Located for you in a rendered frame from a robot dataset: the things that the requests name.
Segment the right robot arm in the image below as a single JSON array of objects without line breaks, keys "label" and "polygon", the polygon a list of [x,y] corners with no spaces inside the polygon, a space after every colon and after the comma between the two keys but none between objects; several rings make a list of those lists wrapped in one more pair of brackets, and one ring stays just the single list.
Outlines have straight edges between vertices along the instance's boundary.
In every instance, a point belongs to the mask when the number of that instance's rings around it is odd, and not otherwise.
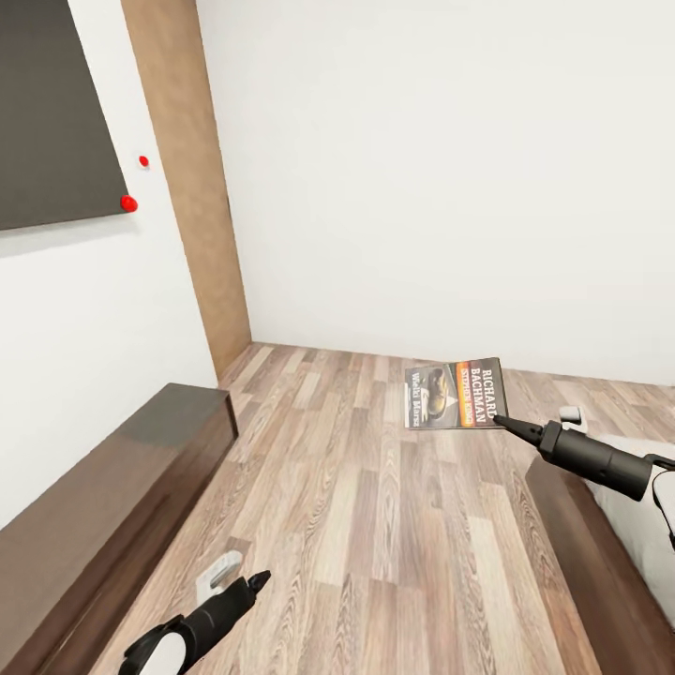
[{"label": "right robot arm", "polygon": [[664,468],[652,480],[652,497],[666,518],[669,540],[675,549],[675,460],[651,453],[645,457],[631,455],[587,437],[582,405],[562,407],[559,413],[561,423],[549,420],[544,426],[500,415],[495,415],[493,421],[537,444],[547,463],[617,490],[637,502],[646,493],[653,466]]}]

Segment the hardback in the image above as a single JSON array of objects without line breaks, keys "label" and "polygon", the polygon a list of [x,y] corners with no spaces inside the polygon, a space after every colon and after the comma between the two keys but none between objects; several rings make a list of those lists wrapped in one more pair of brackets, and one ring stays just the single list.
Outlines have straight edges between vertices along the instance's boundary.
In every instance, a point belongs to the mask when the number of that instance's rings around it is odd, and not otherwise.
[{"label": "hardback", "polygon": [[404,370],[408,430],[505,429],[509,417],[499,357]]}]

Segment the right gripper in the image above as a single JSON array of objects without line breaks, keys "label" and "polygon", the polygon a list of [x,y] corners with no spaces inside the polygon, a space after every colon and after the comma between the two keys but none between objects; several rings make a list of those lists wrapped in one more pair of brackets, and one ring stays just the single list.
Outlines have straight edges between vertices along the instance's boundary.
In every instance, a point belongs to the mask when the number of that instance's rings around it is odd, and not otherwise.
[{"label": "right gripper", "polygon": [[538,450],[547,463],[570,473],[575,473],[598,485],[605,483],[608,468],[614,454],[614,446],[565,430],[562,423],[549,420],[540,426],[510,417],[495,415],[493,421],[503,425],[510,433],[517,434],[538,445]]}]

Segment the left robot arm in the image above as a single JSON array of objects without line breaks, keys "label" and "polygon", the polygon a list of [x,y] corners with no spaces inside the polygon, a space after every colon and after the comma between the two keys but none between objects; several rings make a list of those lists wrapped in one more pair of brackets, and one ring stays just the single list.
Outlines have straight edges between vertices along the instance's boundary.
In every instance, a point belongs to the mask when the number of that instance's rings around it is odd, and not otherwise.
[{"label": "left robot arm", "polygon": [[195,613],[180,612],[158,624],[129,645],[118,675],[185,675],[188,670],[231,632],[253,608],[257,594],[270,578],[270,570],[256,573],[248,582],[239,577],[224,592],[218,586],[243,561],[243,553],[224,553],[196,580]]}]

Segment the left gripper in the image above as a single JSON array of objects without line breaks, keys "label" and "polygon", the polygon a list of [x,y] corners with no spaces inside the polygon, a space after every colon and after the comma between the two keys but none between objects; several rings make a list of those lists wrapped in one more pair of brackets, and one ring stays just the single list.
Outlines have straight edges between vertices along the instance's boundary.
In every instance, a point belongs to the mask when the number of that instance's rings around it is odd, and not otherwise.
[{"label": "left gripper", "polygon": [[213,626],[210,651],[231,632],[233,626],[253,608],[257,594],[270,578],[270,570],[256,573],[248,582],[239,577],[225,592],[214,596],[197,610],[209,615]]}]

